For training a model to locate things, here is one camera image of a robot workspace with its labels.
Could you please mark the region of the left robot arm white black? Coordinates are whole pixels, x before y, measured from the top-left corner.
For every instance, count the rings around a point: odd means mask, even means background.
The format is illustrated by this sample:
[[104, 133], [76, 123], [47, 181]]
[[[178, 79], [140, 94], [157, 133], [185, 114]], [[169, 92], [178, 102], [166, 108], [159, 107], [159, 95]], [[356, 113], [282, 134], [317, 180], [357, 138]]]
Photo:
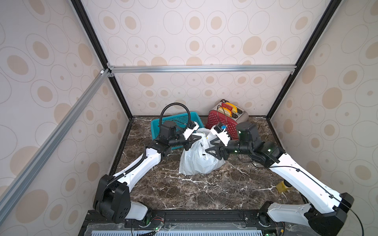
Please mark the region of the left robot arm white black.
[[133, 187], [149, 170], [172, 153], [173, 147], [183, 146], [185, 150], [189, 150], [201, 139], [195, 134], [198, 129], [198, 123], [191, 120], [184, 129], [179, 128], [174, 121], [160, 125], [158, 136], [144, 149], [139, 158], [121, 172], [101, 177], [94, 197], [94, 210], [116, 224], [125, 219], [148, 224], [148, 207], [130, 198]]

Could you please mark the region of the white plastic bag lemon print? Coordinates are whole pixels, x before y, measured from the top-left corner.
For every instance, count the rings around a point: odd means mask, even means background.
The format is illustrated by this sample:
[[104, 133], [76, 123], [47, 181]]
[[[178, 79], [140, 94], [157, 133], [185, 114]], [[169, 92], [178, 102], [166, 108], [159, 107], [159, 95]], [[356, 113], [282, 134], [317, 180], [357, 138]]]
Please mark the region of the white plastic bag lemon print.
[[215, 139], [216, 135], [206, 128], [198, 129], [195, 135], [200, 136], [201, 139], [188, 151], [183, 150], [180, 159], [179, 173], [186, 176], [209, 174], [225, 164], [225, 160], [218, 160], [206, 152], [206, 149], [214, 146], [210, 141]]

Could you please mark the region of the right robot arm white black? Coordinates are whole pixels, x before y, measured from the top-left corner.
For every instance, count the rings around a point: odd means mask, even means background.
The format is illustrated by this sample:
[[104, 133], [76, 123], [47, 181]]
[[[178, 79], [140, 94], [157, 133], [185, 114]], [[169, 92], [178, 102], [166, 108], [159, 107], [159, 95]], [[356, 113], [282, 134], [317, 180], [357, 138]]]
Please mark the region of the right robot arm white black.
[[266, 201], [257, 214], [261, 226], [289, 222], [310, 227], [321, 236], [336, 236], [340, 232], [354, 202], [350, 194], [339, 193], [324, 185], [283, 148], [274, 142], [263, 141], [256, 124], [238, 124], [236, 140], [230, 138], [223, 123], [213, 126], [210, 131], [216, 138], [211, 141], [212, 147], [206, 150], [208, 154], [219, 160], [227, 160], [232, 154], [248, 155], [253, 162], [284, 178], [309, 201], [304, 205]]

